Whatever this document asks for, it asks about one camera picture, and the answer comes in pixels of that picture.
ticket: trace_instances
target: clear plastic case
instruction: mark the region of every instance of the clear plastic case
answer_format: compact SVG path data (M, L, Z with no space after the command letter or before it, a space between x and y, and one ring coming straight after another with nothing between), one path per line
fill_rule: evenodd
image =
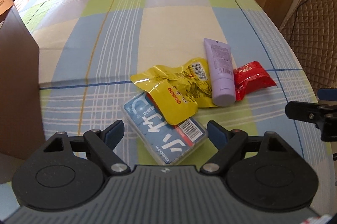
M160 165L180 163L208 138L207 130L194 118L175 126L167 124L145 92L124 103L122 111Z

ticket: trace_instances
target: yellow stripe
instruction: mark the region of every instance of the yellow stripe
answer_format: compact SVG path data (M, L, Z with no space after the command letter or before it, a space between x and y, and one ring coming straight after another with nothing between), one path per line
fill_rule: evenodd
M115 0L112 1L111 5L109 7L109 10L107 11L106 16L104 17L104 20L102 22L101 28L99 29L99 32L98 32L98 35L97 35L97 38L96 38L95 45L92 48L92 52L91 52L91 56L90 56L90 61L89 61L89 64L88 64L87 73L85 74L85 84L89 84L88 77L89 77L89 72L90 72L90 68L91 68L91 64L92 64L92 59L94 58L94 53L95 53L95 50L96 50L96 47L97 47L97 43L98 43L99 37L100 37L100 35L102 33L102 30L103 30L103 26L105 24L105 21L107 20L107 16L108 16L108 14L109 14L109 12L110 12L110 10L111 10L112 5L114 4L114 2L115 2ZM77 135L78 136L80 136L80 133L81 133L82 117L83 117L84 103L85 103L85 97L87 96L87 91L88 91L88 87L85 87L84 88L84 93L83 93L82 105L81 105L79 129L77 131Z

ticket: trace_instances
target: silver screw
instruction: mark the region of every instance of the silver screw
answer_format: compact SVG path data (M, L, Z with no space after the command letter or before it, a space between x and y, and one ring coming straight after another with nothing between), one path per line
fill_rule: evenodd
M220 166L215 163L206 163L203 165L203 169L209 173L216 172L217 170L220 169Z
M165 174L169 173L171 170L169 168L163 168L161 171Z
M113 170L116 173L124 172L127 169L127 165L124 163L115 163L111 166L111 170Z

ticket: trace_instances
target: blue label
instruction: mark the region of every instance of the blue label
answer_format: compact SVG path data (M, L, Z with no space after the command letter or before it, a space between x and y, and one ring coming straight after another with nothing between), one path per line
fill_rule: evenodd
M146 93L127 102L124 109L165 164L171 164L189 152L206 135L205 130L193 118L176 126L167 124Z

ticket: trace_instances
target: checkered tablecloth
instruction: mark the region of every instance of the checkered tablecloth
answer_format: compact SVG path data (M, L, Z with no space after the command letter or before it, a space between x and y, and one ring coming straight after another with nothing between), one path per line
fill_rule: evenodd
M313 208L331 212L330 144L320 141L314 125L284 114L288 101L316 102L315 95L293 52L254 0L31 0L21 17L40 47L47 138L56 131L76 136L124 120L120 106L137 93L130 76L155 64L174 67L205 57L204 38L230 44L237 67L259 61L276 87L228 108L200 109L196 118L250 135L276 131L318 173ZM215 151L207 142L185 163L200 166ZM153 163L127 123L116 153L131 166Z

